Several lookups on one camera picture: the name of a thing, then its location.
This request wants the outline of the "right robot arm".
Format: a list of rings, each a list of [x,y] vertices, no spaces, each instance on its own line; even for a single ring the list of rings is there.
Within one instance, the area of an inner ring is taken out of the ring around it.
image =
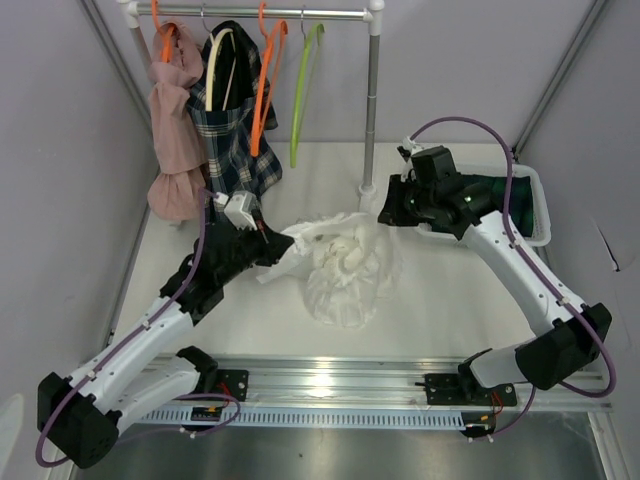
[[[507,383],[540,390],[561,385],[577,392],[568,377],[597,358],[607,366],[609,383],[583,394],[599,398],[615,388],[617,372],[604,345],[610,311],[601,303],[585,303],[555,276],[485,185],[466,185],[459,175],[426,182],[394,174],[378,220],[392,227],[441,226],[485,262],[529,323],[532,339],[478,352],[460,365],[456,389],[464,401],[479,403],[493,387]]]

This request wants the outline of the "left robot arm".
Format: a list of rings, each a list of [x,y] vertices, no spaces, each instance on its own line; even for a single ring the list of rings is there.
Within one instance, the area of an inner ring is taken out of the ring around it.
[[[65,461],[86,469],[101,461],[137,420],[172,400],[213,400],[239,407],[244,388],[227,387],[218,363],[201,349],[180,349],[152,373],[146,367],[168,344],[193,330],[224,298],[225,286],[254,266],[279,262],[294,240],[258,222],[203,226],[150,308],[119,341],[66,376],[46,376],[37,390],[35,458],[44,468],[51,442]]]

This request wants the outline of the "orange plastic hanger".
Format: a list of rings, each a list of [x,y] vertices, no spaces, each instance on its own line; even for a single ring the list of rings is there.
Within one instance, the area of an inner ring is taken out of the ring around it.
[[[261,2],[258,9],[260,32],[265,39],[262,66],[258,77],[258,91],[256,93],[256,105],[251,129],[250,154],[257,157],[260,149],[260,138],[264,133],[267,123],[269,108],[277,82],[284,45],[288,35],[288,25],[283,19],[278,19],[273,28],[268,31],[264,22],[266,3]]]

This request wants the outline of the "white ruffled skirt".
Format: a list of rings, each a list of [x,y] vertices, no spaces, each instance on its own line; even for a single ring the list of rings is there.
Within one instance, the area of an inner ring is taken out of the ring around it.
[[[358,329],[378,301],[396,290],[402,273],[399,244],[390,228],[369,213],[339,213],[303,221],[282,233],[294,240],[279,262],[259,269],[262,284],[285,276],[304,282],[305,308],[331,327]]]

